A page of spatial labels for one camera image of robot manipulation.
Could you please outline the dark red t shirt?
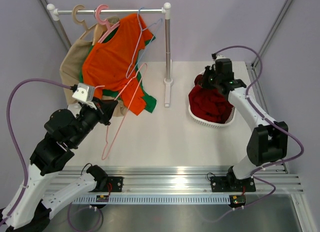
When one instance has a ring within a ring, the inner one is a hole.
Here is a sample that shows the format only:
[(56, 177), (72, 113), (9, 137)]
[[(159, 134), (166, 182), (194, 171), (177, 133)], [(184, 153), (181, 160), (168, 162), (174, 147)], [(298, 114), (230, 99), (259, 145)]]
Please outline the dark red t shirt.
[(189, 105), (194, 116), (213, 123), (224, 124), (229, 118), (233, 106), (217, 89), (204, 89), (200, 82), (202, 74), (194, 80), (194, 87), (189, 93)]

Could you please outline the pink plastic hanger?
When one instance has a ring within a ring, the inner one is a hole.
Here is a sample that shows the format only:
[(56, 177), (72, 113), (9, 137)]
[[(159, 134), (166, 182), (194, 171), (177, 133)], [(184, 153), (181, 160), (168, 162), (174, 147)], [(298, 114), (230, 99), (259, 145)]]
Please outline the pink plastic hanger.
[(97, 21), (97, 25), (95, 26), (93, 33), (93, 41), (92, 44), (102, 43), (115, 29), (120, 26), (120, 22), (116, 23), (109, 22), (108, 18), (102, 18), (101, 12), (103, 10), (107, 10), (109, 8), (106, 4), (99, 5), (94, 13), (94, 16)]
[(119, 127), (118, 127), (118, 129), (117, 129), (117, 131), (116, 131), (116, 133), (115, 133), (115, 136), (114, 136), (114, 138), (113, 138), (110, 146), (109, 146), (109, 142), (108, 142), (108, 135), (109, 135), (109, 128), (110, 128), (110, 126), (109, 126), (109, 125), (106, 126), (106, 131), (105, 131), (105, 146), (104, 146), (103, 151), (102, 151), (102, 154), (101, 154), (101, 160), (102, 160), (102, 161), (106, 160), (106, 159), (109, 157), (110, 153), (111, 153), (111, 150), (112, 150), (112, 147), (113, 147), (113, 145), (114, 145), (114, 142), (115, 142), (115, 140), (116, 140), (116, 138), (117, 138), (117, 136), (118, 136), (118, 134), (119, 134), (119, 132), (120, 132), (120, 129), (121, 129), (121, 127), (122, 127), (122, 125), (123, 125), (126, 117), (127, 117), (127, 114), (128, 114), (128, 112), (129, 112), (129, 110), (130, 110), (130, 108), (131, 108), (132, 102), (133, 102), (133, 100), (134, 100), (134, 98), (135, 98), (135, 96), (136, 96), (136, 94), (137, 94), (137, 91), (138, 91), (138, 89), (139, 89), (139, 87), (140, 87), (140, 84), (141, 84), (141, 82), (142, 82), (142, 80), (143, 80), (143, 77), (144, 77), (145, 73), (147, 72), (147, 69), (148, 69), (148, 64), (147, 64), (147, 63), (143, 63), (143, 64), (138, 68), (135, 76), (129, 80), (129, 82), (125, 85), (125, 87), (120, 91), (120, 93), (118, 94), (118, 96), (114, 99), (114, 101), (117, 102), (117, 99), (123, 94), (123, 91), (127, 88), (127, 86), (129, 85), (129, 83), (130, 83), (133, 79), (137, 78), (138, 73), (139, 73), (143, 68), (144, 68), (144, 71), (143, 71), (143, 73), (142, 73), (142, 76), (141, 76), (140, 79), (138, 80), (138, 84), (137, 84), (137, 86), (136, 86), (136, 88), (135, 88), (135, 91), (134, 91), (134, 93), (133, 93), (133, 95), (132, 95), (132, 97), (131, 97), (131, 99), (130, 99), (129, 105), (128, 105), (128, 107), (127, 107), (127, 111), (126, 111), (125, 115), (123, 116), (123, 118), (122, 118), (122, 120), (121, 120), (121, 122), (120, 122), (120, 125), (119, 125)]

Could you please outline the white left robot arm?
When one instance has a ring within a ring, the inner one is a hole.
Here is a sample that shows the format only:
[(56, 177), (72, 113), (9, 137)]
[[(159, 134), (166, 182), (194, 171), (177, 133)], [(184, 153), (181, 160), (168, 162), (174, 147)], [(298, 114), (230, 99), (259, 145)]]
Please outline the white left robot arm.
[(118, 105), (116, 100), (94, 98), (94, 106), (81, 105), (79, 114), (68, 109), (54, 112), (45, 123), (45, 137), (30, 157), (24, 194), (16, 193), (13, 201), (1, 209), (1, 222), (8, 232), (42, 232), (53, 217), (68, 204), (87, 192), (111, 189), (108, 174), (98, 165), (91, 165), (76, 181), (44, 198), (52, 180), (74, 156), (73, 150), (101, 123), (109, 125)]

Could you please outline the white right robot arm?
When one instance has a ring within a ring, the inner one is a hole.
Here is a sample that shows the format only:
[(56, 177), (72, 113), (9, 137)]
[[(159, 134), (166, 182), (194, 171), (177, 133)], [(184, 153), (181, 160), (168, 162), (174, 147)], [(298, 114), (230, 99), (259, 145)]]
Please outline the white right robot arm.
[(213, 65), (206, 66), (201, 85), (217, 89), (244, 118), (251, 130), (246, 156), (231, 166), (224, 176), (210, 178), (213, 192), (255, 192), (253, 174), (268, 163), (287, 155), (288, 126), (269, 116), (249, 95), (248, 87), (236, 79), (232, 61), (222, 55), (213, 57)]

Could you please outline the orange t shirt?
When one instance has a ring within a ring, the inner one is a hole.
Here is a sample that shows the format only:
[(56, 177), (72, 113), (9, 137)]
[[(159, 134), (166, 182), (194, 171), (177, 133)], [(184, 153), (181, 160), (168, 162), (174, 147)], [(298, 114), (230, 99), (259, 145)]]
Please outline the orange t shirt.
[[(96, 87), (94, 96), (99, 99), (103, 97), (104, 88), (120, 92), (136, 74), (133, 63), (130, 68), (133, 69), (131, 77), (126, 79), (126, 71), (140, 34), (137, 15), (130, 14), (119, 22), (120, 26), (110, 34), (113, 34), (111, 40), (107, 43), (96, 43), (82, 66), (83, 82)], [(147, 40), (151, 39), (152, 34), (147, 30), (142, 36), (143, 40)], [(128, 107), (137, 84), (138, 80), (133, 79), (120, 96), (125, 107)], [(143, 92), (139, 88), (130, 107), (130, 111), (135, 115), (145, 110), (146, 103), (142, 97)]]

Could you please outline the green t shirt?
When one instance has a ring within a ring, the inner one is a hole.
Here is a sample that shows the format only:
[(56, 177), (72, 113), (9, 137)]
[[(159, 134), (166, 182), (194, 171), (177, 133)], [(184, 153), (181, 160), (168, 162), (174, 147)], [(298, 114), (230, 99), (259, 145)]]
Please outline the green t shirt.
[[(145, 47), (148, 47), (148, 44), (152, 41), (155, 40), (155, 36), (152, 34), (152, 39), (149, 39), (149, 40), (146, 40), (144, 41), (145, 43)], [(109, 40), (111, 40), (111, 38), (113, 37), (113, 34), (112, 35), (109, 35), (107, 36), (107, 38), (103, 41), (103, 43), (107, 43)], [(87, 56), (89, 56), (91, 50), (93, 49), (94, 45), (91, 45), (89, 47), (89, 51), (87, 53)], [(141, 75), (141, 72), (139, 71), (138, 72), (138, 61), (140, 60), (140, 58), (137, 58), (137, 61), (136, 61), (136, 67), (134, 69), (134, 72), (137, 73), (137, 80), (138, 82), (141, 80), (142, 78), (142, 75)], [(80, 82), (84, 82), (84, 78), (83, 78), (83, 72), (82, 72), (82, 68), (80, 70), (80, 75), (79, 75), (79, 81)], [(140, 89), (142, 90), (144, 96), (142, 97), (143, 101), (145, 102), (145, 110), (149, 113), (152, 113), (156, 107), (156, 104), (157, 104), (157, 100), (153, 97), (153, 96), (150, 96), (149, 94), (147, 94), (144, 90), (144, 87), (143, 87), (143, 83), (141, 82), (140, 85), (139, 85)], [(104, 97), (112, 97), (112, 98), (115, 98), (116, 96), (119, 95), (119, 92), (118, 91), (113, 91), (113, 90), (107, 90), (107, 89), (103, 89), (102, 90), (102, 94)]]

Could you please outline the beige t shirt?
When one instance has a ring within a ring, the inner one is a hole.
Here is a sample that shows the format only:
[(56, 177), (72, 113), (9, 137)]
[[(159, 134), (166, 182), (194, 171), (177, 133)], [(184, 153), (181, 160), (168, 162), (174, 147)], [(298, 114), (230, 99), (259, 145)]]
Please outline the beige t shirt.
[[(119, 21), (119, 18), (112, 16), (108, 18), (108, 21), (110, 23), (116, 23)], [(92, 39), (87, 41), (84, 37), (85, 36), (81, 36), (73, 43), (60, 65), (59, 73), (64, 85), (73, 86), (80, 82), (81, 68), (92, 46)], [(71, 90), (64, 89), (64, 94), (67, 105), (78, 102), (72, 98), (73, 92)], [(113, 116), (123, 117), (127, 110), (123, 102), (118, 99), (118, 105), (113, 112)]]

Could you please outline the white plastic laundry basket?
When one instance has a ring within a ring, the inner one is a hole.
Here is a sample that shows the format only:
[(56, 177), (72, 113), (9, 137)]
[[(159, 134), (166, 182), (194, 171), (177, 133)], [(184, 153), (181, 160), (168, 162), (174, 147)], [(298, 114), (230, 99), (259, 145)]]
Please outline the white plastic laundry basket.
[(201, 125), (226, 127), (234, 121), (236, 109), (216, 89), (201, 87), (203, 74), (202, 71), (195, 77), (193, 88), (188, 94), (188, 112)]

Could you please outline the white metal clothes rack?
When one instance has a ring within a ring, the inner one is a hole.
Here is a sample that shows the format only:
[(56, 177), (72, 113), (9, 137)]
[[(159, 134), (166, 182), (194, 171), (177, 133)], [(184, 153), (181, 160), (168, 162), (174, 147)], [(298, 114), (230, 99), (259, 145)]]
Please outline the white metal clothes rack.
[[(71, 10), (60, 10), (52, 3), (45, 5), (45, 8), (51, 15), (51, 18), (58, 26), (58, 34), (62, 37), (62, 42), (66, 45), (67, 49), (71, 47), (71, 42), (64, 30), (60, 20), (60, 15), (71, 15)], [(171, 4), (164, 3), (161, 9), (103, 9), (102, 14), (163, 14), (164, 27), (165, 27), (165, 77), (164, 77), (164, 107), (168, 108), (171, 105), (171, 87), (173, 85), (172, 79), (172, 58), (171, 58)]]

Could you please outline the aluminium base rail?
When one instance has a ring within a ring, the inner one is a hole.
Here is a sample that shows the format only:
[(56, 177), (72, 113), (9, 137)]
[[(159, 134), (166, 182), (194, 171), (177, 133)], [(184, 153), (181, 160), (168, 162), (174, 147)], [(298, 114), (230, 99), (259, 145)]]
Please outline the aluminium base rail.
[[(209, 194), (211, 176), (224, 176), (226, 166), (192, 167), (124, 167), (103, 166), (110, 176), (123, 177), (123, 194)], [(257, 194), (267, 194), (276, 187), (277, 194), (302, 194), (299, 176), (290, 174), (283, 165), (255, 173)]]

